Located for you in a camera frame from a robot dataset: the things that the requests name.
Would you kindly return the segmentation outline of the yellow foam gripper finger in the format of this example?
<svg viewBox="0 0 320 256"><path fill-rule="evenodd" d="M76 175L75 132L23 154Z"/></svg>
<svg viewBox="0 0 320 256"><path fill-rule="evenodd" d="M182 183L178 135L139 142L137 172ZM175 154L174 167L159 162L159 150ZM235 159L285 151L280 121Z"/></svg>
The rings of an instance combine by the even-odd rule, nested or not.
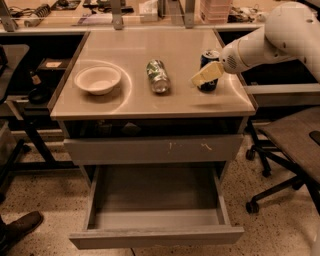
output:
<svg viewBox="0 0 320 256"><path fill-rule="evenodd" d="M207 82L220 78L223 73L224 68L219 61L209 62L191 78L191 82L194 86L200 87Z"/></svg>

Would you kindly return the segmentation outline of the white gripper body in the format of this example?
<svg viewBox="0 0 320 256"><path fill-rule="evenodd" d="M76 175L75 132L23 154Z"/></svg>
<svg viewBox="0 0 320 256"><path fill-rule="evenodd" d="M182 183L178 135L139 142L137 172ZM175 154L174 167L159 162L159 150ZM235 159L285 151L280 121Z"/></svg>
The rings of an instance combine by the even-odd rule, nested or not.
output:
<svg viewBox="0 0 320 256"><path fill-rule="evenodd" d="M221 51L219 60L224 71L230 74L241 73L253 67L252 56L247 36L227 44Z"/></svg>

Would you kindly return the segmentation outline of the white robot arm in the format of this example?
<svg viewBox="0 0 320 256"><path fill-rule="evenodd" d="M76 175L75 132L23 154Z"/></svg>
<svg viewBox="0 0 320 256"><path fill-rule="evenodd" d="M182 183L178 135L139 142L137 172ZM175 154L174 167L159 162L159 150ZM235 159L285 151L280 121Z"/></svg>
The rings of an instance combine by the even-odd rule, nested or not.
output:
<svg viewBox="0 0 320 256"><path fill-rule="evenodd" d="M227 44L192 78L194 86L263 64L299 60L320 81L320 22L309 7L286 2L274 8L263 27Z"/></svg>

